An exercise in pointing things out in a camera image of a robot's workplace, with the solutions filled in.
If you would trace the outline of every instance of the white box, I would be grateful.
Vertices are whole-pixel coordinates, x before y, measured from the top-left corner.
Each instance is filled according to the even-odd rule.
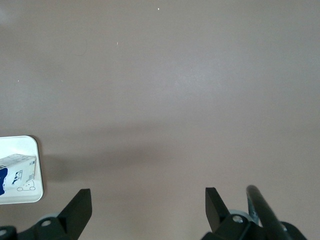
[[[0,159],[0,196],[10,190],[20,190],[35,178],[36,158],[13,154]]]

